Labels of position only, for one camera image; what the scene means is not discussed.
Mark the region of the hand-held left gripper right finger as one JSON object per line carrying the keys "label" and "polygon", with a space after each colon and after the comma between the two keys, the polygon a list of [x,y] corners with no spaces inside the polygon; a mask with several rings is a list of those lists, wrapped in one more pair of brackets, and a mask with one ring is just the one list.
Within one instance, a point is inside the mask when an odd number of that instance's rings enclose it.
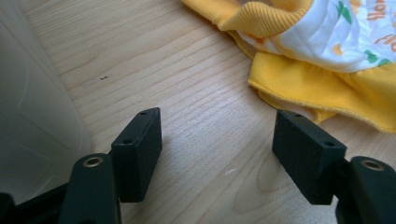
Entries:
{"label": "hand-held left gripper right finger", "polygon": [[311,204],[330,204],[336,170],[347,147],[305,116],[276,112],[272,150]]}

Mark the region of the yellow and white printed garment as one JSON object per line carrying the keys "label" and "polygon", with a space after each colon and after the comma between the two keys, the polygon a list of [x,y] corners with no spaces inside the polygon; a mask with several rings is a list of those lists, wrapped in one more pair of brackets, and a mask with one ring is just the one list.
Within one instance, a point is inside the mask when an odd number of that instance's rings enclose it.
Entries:
{"label": "yellow and white printed garment", "polygon": [[267,104],[396,133],[396,0],[182,0],[252,60]]}

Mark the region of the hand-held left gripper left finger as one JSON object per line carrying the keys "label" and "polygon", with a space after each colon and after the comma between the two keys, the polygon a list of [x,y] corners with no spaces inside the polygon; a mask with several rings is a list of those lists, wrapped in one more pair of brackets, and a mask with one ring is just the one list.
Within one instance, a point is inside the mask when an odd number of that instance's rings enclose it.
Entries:
{"label": "hand-held left gripper left finger", "polygon": [[113,141],[109,155],[122,203],[140,203],[145,199],[162,149],[159,107],[137,113]]}

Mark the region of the translucent white plastic container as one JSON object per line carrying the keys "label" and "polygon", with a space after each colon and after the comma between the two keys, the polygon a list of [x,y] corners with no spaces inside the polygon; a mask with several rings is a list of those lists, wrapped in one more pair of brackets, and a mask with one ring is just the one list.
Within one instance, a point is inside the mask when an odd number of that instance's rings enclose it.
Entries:
{"label": "translucent white plastic container", "polygon": [[0,0],[0,193],[24,203],[91,152],[80,115],[18,0]]}

